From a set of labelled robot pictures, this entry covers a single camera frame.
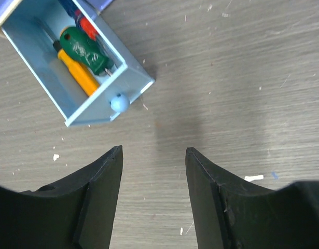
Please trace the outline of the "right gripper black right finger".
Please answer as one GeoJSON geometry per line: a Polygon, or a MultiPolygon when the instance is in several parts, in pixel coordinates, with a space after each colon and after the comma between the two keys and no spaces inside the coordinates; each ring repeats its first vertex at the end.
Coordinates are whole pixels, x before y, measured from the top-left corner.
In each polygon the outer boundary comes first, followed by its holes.
{"type": "Polygon", "coordinates": [[[198,248],[319,248],[319,181],[271,190],[186,150],[198,248]]]}

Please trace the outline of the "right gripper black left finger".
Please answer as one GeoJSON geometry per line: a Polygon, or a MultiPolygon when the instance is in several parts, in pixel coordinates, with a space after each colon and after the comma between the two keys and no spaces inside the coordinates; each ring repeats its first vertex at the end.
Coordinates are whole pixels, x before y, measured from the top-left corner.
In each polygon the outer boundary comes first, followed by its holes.
{"type": "Polygon", "coordinates": [[[122,146],[36,191],[0,186],[0,248],[109,248],[122,146]]]}

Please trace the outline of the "orange handled screwdriver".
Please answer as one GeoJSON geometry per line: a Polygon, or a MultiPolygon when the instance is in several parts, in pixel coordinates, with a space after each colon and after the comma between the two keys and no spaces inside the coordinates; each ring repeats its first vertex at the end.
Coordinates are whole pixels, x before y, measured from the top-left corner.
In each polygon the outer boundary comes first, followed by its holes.
{"type": "Polygon", "coordinates": [[[61,44],[49,26],[43,23],[39,18],[35,18],[38,25],[45,31],[45,33],[52,40],[52,45],[55,51],[57,52],[57,57],[61,60],[65,66],[68,68],[70,74],[80,85],[82,90],[86,93],[87,96],[93,95],[96,90],[99,88],[100,84],[94,78],[92,73],[88,70],[87,67],[80,64],[79,62],[73,60],[61,47],[61,44]]]}

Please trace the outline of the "green handled screwdriver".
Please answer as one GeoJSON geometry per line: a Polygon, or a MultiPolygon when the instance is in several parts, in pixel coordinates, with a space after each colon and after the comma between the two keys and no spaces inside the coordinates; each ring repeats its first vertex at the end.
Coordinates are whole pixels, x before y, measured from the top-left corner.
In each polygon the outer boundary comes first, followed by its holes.
{"type": "Polygon", "coordinates": [[[62,30],[60,45],[75,61],[84,64],[94,75],[112,75],[114,63],[104,54],[100,46],[89,36],[75,26],[68,26],[62,30]]]}

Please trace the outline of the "light blue drawer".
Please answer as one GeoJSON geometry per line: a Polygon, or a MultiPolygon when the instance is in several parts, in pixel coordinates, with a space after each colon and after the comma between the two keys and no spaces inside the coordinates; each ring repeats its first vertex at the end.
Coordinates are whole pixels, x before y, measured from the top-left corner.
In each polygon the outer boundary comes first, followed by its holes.
{"type": "Polygon", "coordinates": [[[66,126],[112,122],[154,83],[154,79],[101,14],[84,1],[73,2],[97,30],[107,56],[114,63],[111,76],[94,75],[87,67],[100,84],[91,96],[86,95],[58,59],[52,40],[35,20],[39,18],[47,24],[58,40],[66,27],[77,27],[59,1],[22,1],[3,23],[2,31],[60,111],[66,126]]]}

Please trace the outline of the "cream drawer cabinet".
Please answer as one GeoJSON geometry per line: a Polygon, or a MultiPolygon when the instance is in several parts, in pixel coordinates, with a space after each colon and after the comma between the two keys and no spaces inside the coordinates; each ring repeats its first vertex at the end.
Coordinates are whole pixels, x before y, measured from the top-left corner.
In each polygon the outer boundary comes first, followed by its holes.
{"type": "Polygon", "coordinates": [[[0,0],[0,37],[6,38],[2,25],[21,2],[22,0],[0,0]]]}

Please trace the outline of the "red blue handled screwdriver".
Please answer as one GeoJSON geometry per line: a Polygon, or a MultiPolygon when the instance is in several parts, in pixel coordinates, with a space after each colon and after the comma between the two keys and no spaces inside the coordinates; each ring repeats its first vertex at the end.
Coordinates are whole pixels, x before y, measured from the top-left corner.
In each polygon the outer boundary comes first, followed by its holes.
{"type": "Polygon", "coordinates": [[[90,23],[90,21],[83,15],[81,10],[74,4],[74,2],[71,0],[59,0],[59,3],[64,8],[66,13],[74,19],[76,26],[86,33],[90,39],[98,44],[102,54],[107,55],[103,39],[90,23]]]}

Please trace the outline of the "wide purple drawer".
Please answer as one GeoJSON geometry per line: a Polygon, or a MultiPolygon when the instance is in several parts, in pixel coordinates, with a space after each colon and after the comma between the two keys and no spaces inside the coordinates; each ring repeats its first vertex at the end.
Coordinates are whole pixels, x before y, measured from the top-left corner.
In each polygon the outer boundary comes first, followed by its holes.
{"type": "Polygon", "coordinates": [[[84,0],[98,15],[103,12],[113,0],[84,0]]]}

